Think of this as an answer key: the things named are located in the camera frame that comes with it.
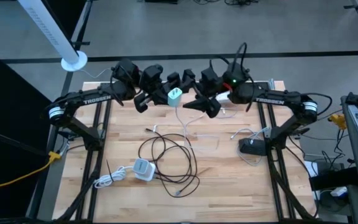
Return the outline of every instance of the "gray floor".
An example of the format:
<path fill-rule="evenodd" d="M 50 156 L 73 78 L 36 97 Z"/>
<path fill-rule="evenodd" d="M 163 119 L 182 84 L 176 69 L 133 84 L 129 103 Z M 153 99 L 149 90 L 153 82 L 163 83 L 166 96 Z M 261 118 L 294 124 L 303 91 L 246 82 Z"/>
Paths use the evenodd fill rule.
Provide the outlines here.
<path fill-rule="evenodd" d="M 227 6 L 222 1 L 199 6 L 192 0 L 179 5 L 145 4 L 136 0 L 100 0 L 94 2 L 84 40 L 90 46 L 81 49 L 88 56 L 223 54 L 234 53 L 246 41 L 252 53 L 315 52 L 358 50 L 358 15 L 344 10 L 348 0 L 260 0 L 249 7 Z M 0 1 L 0 58 L 59 57 L 17 2 Z M 200 74 L 208 60 L 138 61 L 140 68 L 154 63 L 164 67 L 163 75 L 182 73 L 192 68 Z M 115 62 L 88 63 L 85 70 L 95 75 Z M 59 63 L 10 65 L 45 96 L 60 96 L 66 72 Z M 358 56 L 303 58 L 248 58 L 255 80 L 284 80 L 290 91 L 318 92 L 332 96 L 333 106 L 340 108 L 339 97 L 350 91 L 358 93 Z M 216 60 L 214 68 L 222 73 L 224 64 Z M 83 82 L 107 81 L 106 72 L 92 79 L 75 72 L 70 90 L 79 90 Z M 326 100 L 315 98 L 324 107 Z M 327 121 L 312 124 L 310 136 L 335 138 L 337 127 Z M 321 151 L 334 157 L 334 141 L 302 138 L 301 146 L 309 156 L 318 158 Z M 341 143 L 346 157 L 352 158 L 349 140 Z M 48 202 L 42 218 L 50 218 L 54 191 L 62 172 L 54 167 Z M 343 217 L 324 216 L 343 220 Z"/>

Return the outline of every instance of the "black cable bundle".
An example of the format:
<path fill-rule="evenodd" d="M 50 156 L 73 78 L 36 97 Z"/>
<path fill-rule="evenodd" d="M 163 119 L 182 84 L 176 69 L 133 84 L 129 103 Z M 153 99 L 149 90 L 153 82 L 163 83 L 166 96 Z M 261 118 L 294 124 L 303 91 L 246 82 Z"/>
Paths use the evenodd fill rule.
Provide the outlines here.
<path fill-rule="evenodd" d="M 224 3 L 226 3 L 229 6 L 249 6 L 251 3 L 258 3 L 259 0 L 224 0 Z"/>
<path fill-rule="evenodd" d="M 192 194 L 199 186 L 200 184 L 200 179 L 197 177 L 197 159 L 196 159 L 196 156 L 195 156 L 195 153 L 194 153 L 194 150 L 193 148 L 191 147 L 191 143 L 189 141 L 189 139 L 187 137 L 184 137 L 183 135 L 181 134 L 164 134 L 164 135 L 161 135 L 160 133 L 158 132 L 154 132 L 152 131 L 151 129 L 149 128 L 146 128 L 146 131 L 150 131 L 150 132 L 153 132 L 155 133 L 156 137 L 153 137 L 153 138 L 150 138 L 146 141 L 144 141 L 140 147 L 139 147 L 139 150 L 138 150 L 138 155 L 139 155 L 139 158 L 142 158 L 140 156 L 140 152 L 143 148 L 143 146 L 149 142 L 149 141 L 152 141 L 152 147 L 151 147 L 151 153 L 152 153 L 152 160 L 149 160 L 149 162 L 153 162 L 155 164 L 155 175 L 157 176 L 156 179 L 158 180 L 161 180 L 161 183 L 162 185 L 164 186 L 165 190 L 167 191 L 167 193 L 169 194 L 169 196 L 171 197 L 175 197 L 175 198 L 181 198 L 181 197 L 186 197 L 190 194 Z M 187 143 L 189 144 L 190 146 L 190 150 L 185 147 L 185 146 L 181 146 L 179 145 L 178 143 L 176 143 L 175 141 L 172 141 L 171 139 L 167 138 L 167 136 L 180 136 L 180 137 L 183 137 L 184 139 L 186 138 L 186 141 Z M 157 140 L 162 140 L 163 142 L 163 145 L 164 145 L 164 148 L 163 148 L 163 151 L 157 156 L 155 157 L 154 156 L 154 143 L 157 141 Z M 171 147 L 168 147 L 167 148 L 167 143 L 166 142 L 171 142 L 174 144 L 174 146 L 171 146 Z M 159 167 L 158 167 L 158 161 L 164 156 L 164 154 L 171 150 L 171 149 L 174 149 L 174 148 L 179 148 L 181 149 L 185 155 L 186 155 L 186 158 L 189 162 L 189 166 L 188 166 L 188 169 L 186 171 L 186 174 L 182 174 L 182 175 L 168 175 L 168 174 L 163 174 Z M 185 195 L 180 195 L 193 181 L 194 179 L 197 179 L 198 180 L 198 183 L 196 185 L 196 187 L 191 190 L 189 193 L 185 194 Z M 188 183 L 180 190 L 178 190 L 175 194 L 171 194 L 168 189 L 167 189 L 167 186 L 165 185 L 166 182 L 167 183 L 175 183 L 175 184 L 182 184 L 182 183 L 185 183 L 186 181 L 188 181 Z"/>

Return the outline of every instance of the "butcher block tabletop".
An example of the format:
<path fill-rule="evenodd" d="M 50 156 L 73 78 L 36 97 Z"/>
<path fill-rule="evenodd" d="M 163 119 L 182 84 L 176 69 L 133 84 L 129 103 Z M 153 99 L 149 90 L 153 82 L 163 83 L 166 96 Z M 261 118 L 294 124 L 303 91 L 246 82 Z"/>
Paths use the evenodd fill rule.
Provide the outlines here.
<path fill-rule="evenodd" d="M 83 90 L 96 88 L 100 83 L 84 83 Z M 284 90 L 284 82 L 275 82 L 276 90 Z M 181 98 L 182 103 L 194 100 L 194 92 L 190 91 Z M 188 135 L 198 165 L 199 187 L 189 196 L 173 198 L 167 194 L 160 180 L 144 182 L 136 179 L 131 170 L 127 170 L 124 180 L 114 182 L 108 187 L 98 189 L 94 222 L 276 222 L 277 213 L 274 204 L 272 184 L 266 157 L 257 166 L 244 162 L 237 154 L 237 143 L 252 133 L 244 131 L 235 138 L 231 136 L 241 128 L 253 131 L 261 130 L 257 104 L 254 103 L 246 113 L 246 105 L 224 105 L 230 109 L 220 112 L 218 117 L 210 119 L 205 114 L 201 119 L 188 125 Z M 82 106 L 76 117 L 87 126 L 93 123 L 96 105 Z M 277 125 L 283 124 L 290 116 L 291 110 L 284 106 L 274 106 Z M 264 105 L 266 120 L 269 125 L 267 107 Z M 138 158 L 139 146 L 156 134 L 146 131 L 153 129 L 160 134 L 183 134 L 183 126 L 175 116 L 175 109 L 169 106 L 154 106 L 143 113 L 138 113 L 133 101 L 125 101 L 121 107 L 114 102 L 110 111 L 110 119 L 104 147 L 101 175 L 108 174 L 106 160 L 111 172 L 119 166 L 133 166 Z M 202 112 L 178 108 L 180 119 L 187 123 Z M 183 145 L 183 138 L 172 138 Z M 82 145 L 82 139 L 71 143 L 70 147 Z M 287 146 L 302 159 L 302 153 L 290 141 Z M 158 141 L 155 154 L 161 153 L 163 145 Z M 96 153 L 93 156 L 93 169 Z M 68 151 L 63 170 L 60 189 L 53 218 L 58 218 L 72 203 L 80 191 L 87 151 L 78 147 Z M 146 144 L 141 156 L 151 159 L 151 142 Z M 287 150 L 283 151 L 290 188 L 301 204 L 314 214 L 316 209 L 308 174 L 299 161 Z M 247 155 L 246 159 L 257 162 L 258 156 Z M 158 162 L 160 170 L 169 175 L 180 175 L 188 169 L 188 159 L 180 149 L 167 152 Z M 181 194 L 191 191 L 195 180 Z M 171 194 L 183 188 L 184 184 L 167 184 Z M 83 218 L 86 218 L 90 200 L 90 192 L 85 198 Z M 284 193 L 280 189 L 284 214 L 288 217 Z"/>

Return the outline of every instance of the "white wall charger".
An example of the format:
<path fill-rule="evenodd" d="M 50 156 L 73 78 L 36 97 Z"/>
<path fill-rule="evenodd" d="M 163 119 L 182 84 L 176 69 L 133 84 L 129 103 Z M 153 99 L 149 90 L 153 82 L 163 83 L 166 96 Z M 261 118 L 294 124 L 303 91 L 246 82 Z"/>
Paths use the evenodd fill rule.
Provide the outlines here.
<path fill-rule="evenodd" d="M 154 177 L 155 164 L 145 160 L 145 159 L 136 159 L 134 167 L 132 168 L 135 172 L 135 177 L 144 180 L 151 181 Z"/>
<path fill-rule="evenodd" d="M 225 91 L 224 93 L 221 93 L 218 96 L 216 96 L 216 100 L 220 103 L 231 103 L 231 101 L 227 97 L 229 94 L 230 91 Z"/>
<path fill-rule="evenodd" d="M 174 88 L 168 93 L 168 105 L 171 107 L 177 107 L 180 104 L 181 95 L 183 92 L 179 88 Z"/>

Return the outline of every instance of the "yellow clamp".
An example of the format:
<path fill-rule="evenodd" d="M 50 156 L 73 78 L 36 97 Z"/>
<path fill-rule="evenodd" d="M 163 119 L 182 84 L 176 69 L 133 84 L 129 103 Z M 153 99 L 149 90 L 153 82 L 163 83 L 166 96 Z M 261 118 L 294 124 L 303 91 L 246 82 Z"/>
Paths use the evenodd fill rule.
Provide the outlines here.
<path fill-rule="evenodd" d="M 339 127 L 341 130 L 345 130 L 347 128 L 346 122 L 345 122 L 345 115 L 343 114 L 333 114 L 328 118 L 328 121 L 333 122 L 336 124 L 336 126 Z"/>

